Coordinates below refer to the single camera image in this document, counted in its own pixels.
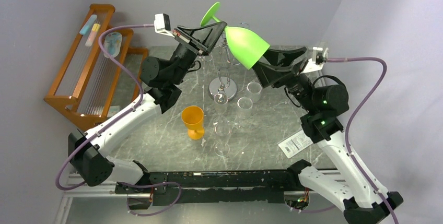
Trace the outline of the chrome wine glass rack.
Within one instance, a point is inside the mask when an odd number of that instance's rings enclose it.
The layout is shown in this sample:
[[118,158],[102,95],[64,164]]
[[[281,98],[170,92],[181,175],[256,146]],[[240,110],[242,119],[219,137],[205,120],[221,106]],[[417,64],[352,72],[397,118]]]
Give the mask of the chrome wine glass rack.
[[214,99],[217,94],[224,93],[228,100],[232,100],[237,95],[238,88],[229,74],[229,69],[241,65],[241,63],[231,53],[225,32],[221,34],[218,44],[214,47],[210,55],[211,60],[213,59],[212,54],[217,52],[222,57],[222,64],[216,68],[217,76],[208,85],[208,95]]

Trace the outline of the pastel toothbrush package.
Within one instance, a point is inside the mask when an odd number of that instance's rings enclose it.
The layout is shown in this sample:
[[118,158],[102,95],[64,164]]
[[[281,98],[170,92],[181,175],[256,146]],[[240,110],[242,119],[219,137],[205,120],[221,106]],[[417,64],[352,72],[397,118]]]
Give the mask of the pastel toothbrush package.
[[96,14],[92,14],[79,31],[81,36],[87,36],[85,42],[86,47],[91,47],[93,45],[100,28],[101,24],[98,20],[98,16]]

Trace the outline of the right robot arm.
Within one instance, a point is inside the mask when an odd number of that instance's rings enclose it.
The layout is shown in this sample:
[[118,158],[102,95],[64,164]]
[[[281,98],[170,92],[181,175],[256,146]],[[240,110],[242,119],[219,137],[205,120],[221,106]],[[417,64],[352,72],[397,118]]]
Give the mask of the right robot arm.
[[295,50],[268,49],[265,62],[257,61],[254,70],[262,87],[283,87],[306,111],[301,117],[304,134],[334,163],[345,184],[323,175],[302,160],[289,167],[287,183],[293,190],[313,190],[340,209],[348,223],[380,223],[403,203],[400,193],[388,190],[368,169],[349,141],[349,126],[338,117],[348,111],[346,85],[329,76],[332,85],[317,86],[307,74],[320,70],[329,61],[327,47],[302,47]]

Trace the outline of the white printed package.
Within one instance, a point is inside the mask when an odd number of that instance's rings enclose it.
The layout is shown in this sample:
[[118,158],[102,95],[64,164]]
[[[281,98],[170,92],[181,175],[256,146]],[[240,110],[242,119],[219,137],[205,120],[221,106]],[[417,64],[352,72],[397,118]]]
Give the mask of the white printed package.
[[312,144],[313,141],[301,130],[279,142],[278,147],[290,159]]

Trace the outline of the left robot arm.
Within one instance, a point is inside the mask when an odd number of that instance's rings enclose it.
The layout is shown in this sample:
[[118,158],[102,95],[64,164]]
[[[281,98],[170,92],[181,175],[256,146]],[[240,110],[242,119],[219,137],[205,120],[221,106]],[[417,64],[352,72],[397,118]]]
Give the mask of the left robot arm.
[[69,156],[62,167],[71,164],[83,181],[63,186],[57,178],[56,187],[68,191],[113,180],[128,184],[137,193],[146,191],[149,187],[147,169],[138,161],[116,159],[110,153],[133,130],[176,104],[181,95],[178,85],[188,73],[196,71],[198,54],[209,54],[226,26],[226,22],[220,21],[199,28],[177,26],[168,31],[179,44],[168,60],[149,56],[142,61],[140,77],[135,79],[139,88],[136,99],[98,126],[69,134]]

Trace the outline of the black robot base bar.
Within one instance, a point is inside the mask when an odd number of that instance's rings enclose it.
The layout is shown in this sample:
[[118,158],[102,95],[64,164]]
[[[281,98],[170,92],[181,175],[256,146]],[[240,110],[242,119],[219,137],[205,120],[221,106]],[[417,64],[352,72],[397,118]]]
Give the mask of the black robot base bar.
[[140,198],[152,193],[154,206],[219,202],[285,202],[285,193],[302,192],[288,169],[211,172],[151,172],[135,186],[118,182],[116,194]]

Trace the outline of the orange plastic wine glass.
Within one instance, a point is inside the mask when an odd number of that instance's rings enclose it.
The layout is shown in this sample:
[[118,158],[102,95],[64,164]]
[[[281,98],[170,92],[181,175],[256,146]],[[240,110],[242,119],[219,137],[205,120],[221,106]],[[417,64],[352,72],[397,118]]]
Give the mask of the orange plastic wine glass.
[[196,105],[186,107],[181,113],[181,120],[192,140],[198,140],[204,136],[204,112],[200,107]]

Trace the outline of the blue blister pack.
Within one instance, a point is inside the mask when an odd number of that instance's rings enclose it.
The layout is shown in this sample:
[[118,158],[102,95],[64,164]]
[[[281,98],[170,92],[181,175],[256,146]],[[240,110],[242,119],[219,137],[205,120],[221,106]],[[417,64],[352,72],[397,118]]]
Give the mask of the blue blister pack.
[[122,38],[122,34],[119,32],[112,32],[105,36],[103,46],[111,58],[120,54]]

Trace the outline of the clear stemmed wine glass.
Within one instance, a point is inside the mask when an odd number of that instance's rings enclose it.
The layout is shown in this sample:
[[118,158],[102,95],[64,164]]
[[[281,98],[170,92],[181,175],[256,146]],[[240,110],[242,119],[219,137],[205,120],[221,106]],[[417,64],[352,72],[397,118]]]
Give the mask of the clear stemmed wine glass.
[[228,108],[229,98],[225,92],[219,91],[214,95],[214,107],[218,115],[223,115]]

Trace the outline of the clear wine glass lying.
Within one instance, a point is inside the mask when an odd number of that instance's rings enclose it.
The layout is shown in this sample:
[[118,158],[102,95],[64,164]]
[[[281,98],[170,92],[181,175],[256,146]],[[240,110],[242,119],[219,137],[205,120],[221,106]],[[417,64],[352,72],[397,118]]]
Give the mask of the clear wine glass lying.
[[226,158],[230,153],[230,144],[239,140],[242,130],[239,117],[230,120],[219,116],[214,122],[214,133],[216,136],[214,152],[217,156]]

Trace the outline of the green plastic wine glass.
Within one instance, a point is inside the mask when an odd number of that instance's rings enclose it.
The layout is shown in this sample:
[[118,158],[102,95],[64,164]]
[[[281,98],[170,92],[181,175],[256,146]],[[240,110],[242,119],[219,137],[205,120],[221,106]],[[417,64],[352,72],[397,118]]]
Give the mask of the green plastic wine glass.
[[270,48],[270,44],[250,29],[228,26],[225,21],[218,19],[215,15],[219,7],[220,2],[215,2],[203,16],[200,25],[203,27],[210,20],[214,20],[213,25],[218,27],[215,31],[215,41],[224,34],[231,53],[246,69],[267,67],[260,62],[260,58]]

